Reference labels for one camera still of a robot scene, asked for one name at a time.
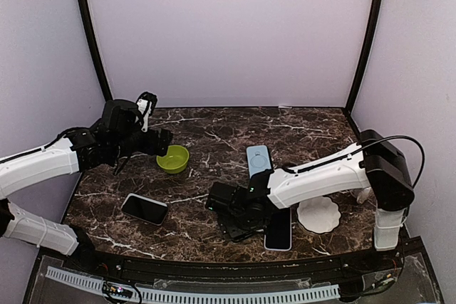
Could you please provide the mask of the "dark screen phone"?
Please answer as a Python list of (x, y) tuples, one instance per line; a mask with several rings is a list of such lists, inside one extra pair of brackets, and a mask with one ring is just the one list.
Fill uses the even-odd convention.
[(160, 226), (165, 220), (169, 208), (161, 201), (130, 193), (125, 198), (121, 211), (133, 218)]

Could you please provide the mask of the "light blue phone case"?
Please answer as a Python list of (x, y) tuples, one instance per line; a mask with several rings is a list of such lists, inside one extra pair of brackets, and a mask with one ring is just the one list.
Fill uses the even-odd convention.
[(249, 146), (246, 148), (246, 153), (250, 178), (255, 174), (273, 168), (269, 149), (266, 145)]

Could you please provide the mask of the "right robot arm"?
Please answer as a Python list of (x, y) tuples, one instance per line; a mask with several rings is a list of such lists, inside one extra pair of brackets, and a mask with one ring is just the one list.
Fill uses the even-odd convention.
[(306, 164), (257, 172), (248, 187), (215, 182), (205, 206), (217, 214), (230, 240), (242, 241), (265, 231), (272, 216), (282, 209), (336, 192), (371, 189), (377, 201), (374, 247), (364, 254), (363, 264), (370, 271), (379, 271), (398, 245), (418, 182), (410, 178), (405, 155), (391, 144), (392, 137), (365, 130), (360, 139)]

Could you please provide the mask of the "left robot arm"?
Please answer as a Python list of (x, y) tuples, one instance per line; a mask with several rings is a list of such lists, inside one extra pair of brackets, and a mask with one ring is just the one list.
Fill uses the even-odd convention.
[(1, 236), (72, 256), (86, 273), (100, 267), (100, 256), (82, 228), (49, 221), (9, 200), (23, 188), (100, 165), (119, 174), (136, 152), (163, 157), (172, 141), (169, 130), (149, 130), (156, 95), (144, 92), (135, 101), (109, 100), (90, 127), (71, 127), (53, 141), (1, 159)]

